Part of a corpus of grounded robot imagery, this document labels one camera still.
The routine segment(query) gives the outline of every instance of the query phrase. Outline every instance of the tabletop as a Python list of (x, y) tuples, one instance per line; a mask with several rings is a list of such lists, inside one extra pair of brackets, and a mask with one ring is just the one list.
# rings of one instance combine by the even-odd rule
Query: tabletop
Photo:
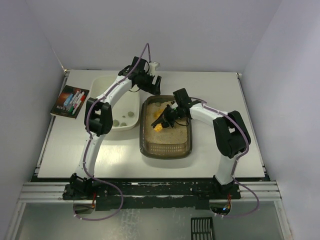
[[(117, 71), (71, 70), (66, 84), (90, 89), (100, 77), (115, 76)], [(264, 177), (261, 154), (254, 136), (237, 74), (234, 72), (174, 72), (159, 71), (162, 77), (161, 94), (172, 95), (186, 88), (190, 97), (207, 101), (207, 105), (221, 111), (237, 110), (251, 136), (247, 155), (242, 157), (235, 176)], [(140, 106), (151, 96), (140, 91)], [(38, 178), (69, 178), (81, 158), (84, 140), (88, 137), (84, 126), (85, 104), (77, 119), (57, 116), (45, 143)], [(126, 131), (110, 132), (104, 138), (95, 164), (97, 178), (211, 178), (216, 174), (221, 153), (216, 146), (212, 126), (192, 120), (192, 153), (182, 159), (163, 160), (141, 154), (139, 123)]]

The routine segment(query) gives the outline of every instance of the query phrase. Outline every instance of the brown tray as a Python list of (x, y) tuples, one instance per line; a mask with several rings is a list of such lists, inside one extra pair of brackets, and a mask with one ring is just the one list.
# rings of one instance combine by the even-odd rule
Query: brown tray
[(147, 106), (153, 103), (164, 103), (174, 101), (174, 96), (157, 95), (150, 96), (142, 105), (140, 115), (140, 151), (143, 155), (156, 159), (181, 159), (188, 156), (192, 151), (192, 124), (189, 119), (189, 125), (186, 126), (187, 140), (179, 144), (159, 144), (151, 143), (146, 140), (145, 122), (147, 118)]

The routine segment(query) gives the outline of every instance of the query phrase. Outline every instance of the blue marker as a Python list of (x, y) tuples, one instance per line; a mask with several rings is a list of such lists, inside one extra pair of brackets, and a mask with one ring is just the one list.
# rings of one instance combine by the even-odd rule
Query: blue marker
[(73, 93), (71, 93), (68, 97), (67, 97), (67, 99), (64, 101), (64, 103), (63, 103), (63, 106), (64, 107), (66, 107), (69, 103), (70, 103), (70, 101), (71, 101), (71, 99), (72, 99), (72, 97), (74, 96), (74, 94)]

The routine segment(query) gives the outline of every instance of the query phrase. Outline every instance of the gray wall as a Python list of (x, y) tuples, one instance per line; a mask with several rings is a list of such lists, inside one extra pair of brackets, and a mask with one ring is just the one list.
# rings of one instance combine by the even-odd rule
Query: gray wall
[(151, 44), (162, 70), (241, 72), (281, 0), (26, 0), (66, 69), (117, 70)]
[(30, 180), (63, 70), (24, 0), (0, 7), (0, 239)]
[(295, 240), (319, 239), (320, 1), (283, 0), (242, 79)]

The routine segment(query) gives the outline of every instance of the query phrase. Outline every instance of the gray floor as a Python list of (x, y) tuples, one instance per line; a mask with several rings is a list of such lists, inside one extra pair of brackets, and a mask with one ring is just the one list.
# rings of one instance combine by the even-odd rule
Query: gray floor
[[(255, 202), (235, 202), (232, 214), (244, 213)], [(108, 212), (93, 212), (90, 218)], [(191, 218), (212, 217), (208, 210), (193, 208), (124, 209), (116, 216), (99, 221), (73, 217), (71, 203), (28, 203), (17, 240), (190, 240)], [(273, 202), (262, 202), (260, 210), (236, 219), (213, 218), (217, 240), (283, 240)]]

